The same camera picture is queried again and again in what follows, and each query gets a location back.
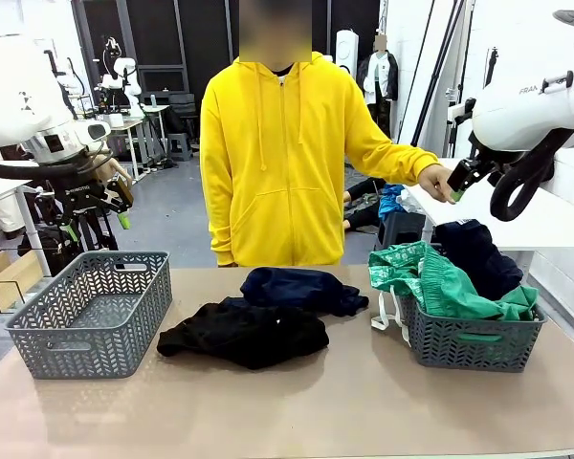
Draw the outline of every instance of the plastic basket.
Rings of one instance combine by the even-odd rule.
[[[166,252],[90,251],[7,322],[34,378],[134,374],[172,302]]]
[[[412,296],[401,303],[417,361],[440,368],[522,372],[547,321],[538,306],[533,321],[497,321],[430,316]]]

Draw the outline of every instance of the pile of clothes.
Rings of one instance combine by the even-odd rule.
[[[158,352],[189,351],[258,370],[324,349],[329,338],[318,314],[355,316],[368,304],[358,289],[310,270],[258,268],[240,291],[242,298],[205,304],[162,332]]]
[[[398,296],[414,295],[435,317],[533,320],[538,290],[522,286],[522,271],[493,244],[476,220],[436,228],[439,253],[417,242],[370,255],[372,287]]]

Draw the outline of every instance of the sleeve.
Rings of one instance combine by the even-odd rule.
[[[438,163],[433,153],[409,145],[396,145],[376,125],[362,92],[349,78],[345,97],[346,140],[344,151],[365,175],[390,184],[416,185],[423,169]]]
[[[211,83],[202,100],[200,123],[200,168],[212,236],[211,247],[217,255],[219,266],[226,266],[234,262],[230,229],[232,168]]]

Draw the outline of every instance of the yellow hoodie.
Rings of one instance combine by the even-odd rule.
[[[215,76],[202,102],[200,162],[219,265],[329,265],[344,252],[344,155],[413,185],[437,158],[395,145],[344,70],[313,53],[284,84],[261,64]]]

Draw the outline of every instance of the person's left hand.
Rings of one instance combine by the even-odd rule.
[[[419,174],[419,185],[436,201],[455,204],[451,196],[453,189],[448,184],[452,173],[453,171],[447,169],[444,165],[429,165]]]

